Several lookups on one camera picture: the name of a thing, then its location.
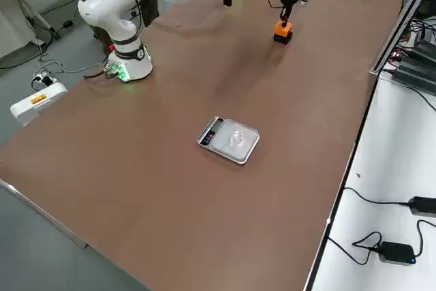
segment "scale weighing platform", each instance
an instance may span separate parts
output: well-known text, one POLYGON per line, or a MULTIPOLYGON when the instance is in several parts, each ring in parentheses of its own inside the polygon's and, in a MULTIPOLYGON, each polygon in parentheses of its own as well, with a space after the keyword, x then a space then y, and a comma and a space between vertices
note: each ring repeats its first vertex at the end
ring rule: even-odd
POLYGON ((214 117, 200 135, 197 143, 237 164, 249 159, 259 141, 259 132, 246 125, 214 117))

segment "black power adapter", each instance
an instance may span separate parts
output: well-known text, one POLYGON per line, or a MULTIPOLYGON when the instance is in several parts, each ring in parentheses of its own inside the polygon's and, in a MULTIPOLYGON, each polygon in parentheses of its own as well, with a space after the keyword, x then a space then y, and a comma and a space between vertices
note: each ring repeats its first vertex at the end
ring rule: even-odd
POLYGON ((436 199, 434 198, 413 197, 407 206, 415 215, 436 217, 436 199))
POLYGON ((412 265, 416 263, 414 249, 411 245, 383 241, 374 251, 379 254, 379 259, 382 262, 400 265, 412 265))

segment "power plug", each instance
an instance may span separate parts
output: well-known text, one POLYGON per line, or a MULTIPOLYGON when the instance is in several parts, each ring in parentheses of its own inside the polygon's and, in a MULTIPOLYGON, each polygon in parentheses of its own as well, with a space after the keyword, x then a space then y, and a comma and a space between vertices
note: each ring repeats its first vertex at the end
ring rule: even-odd
POLYGON ((40 86, 39 89, 43 89, 57 82, 56 78, 53 78, 52 75, 46 71, 42 70, 40 73, 36 74, 32 78, 32 87, 35 88, 35 85, 40 86))

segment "gray floor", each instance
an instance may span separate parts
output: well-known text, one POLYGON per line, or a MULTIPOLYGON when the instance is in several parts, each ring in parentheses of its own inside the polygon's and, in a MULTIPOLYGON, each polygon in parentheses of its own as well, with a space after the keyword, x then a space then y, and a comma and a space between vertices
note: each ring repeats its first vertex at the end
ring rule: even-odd
MULTIPOLYGON (((42 12, 70 0, 27 0, 42 12)), ((164 13, 179 0, 159 0, 164 13)), ((76 2, 44 14, 44 18, 59 29, 71 20, 76 2)), ((45 31, 37 36, 48 40, 45 31)), ((56 59, 67 70, 77 70, 104 59, 92 30, 79 15, 74 26, 60 32, 62 38, 53 42, 44 59, 56 59)), ((28 46, 12 56, 0 60, 0 67, 11 66, 36 54, 35 46, 28 46)), ((10 106, 32 94, 31 77, 37 59, 12 69, 0 69, 0 147, 22 128, 10 113, 10 106)), ((93 68, 76 74, 59 73, 56 77, 71 89, 90 74, 93 68)), ((0 290, 147 290, 127 273, 90 247, 81 250, 51 226, 42 216, 22 201, 0 188, 0 290)))

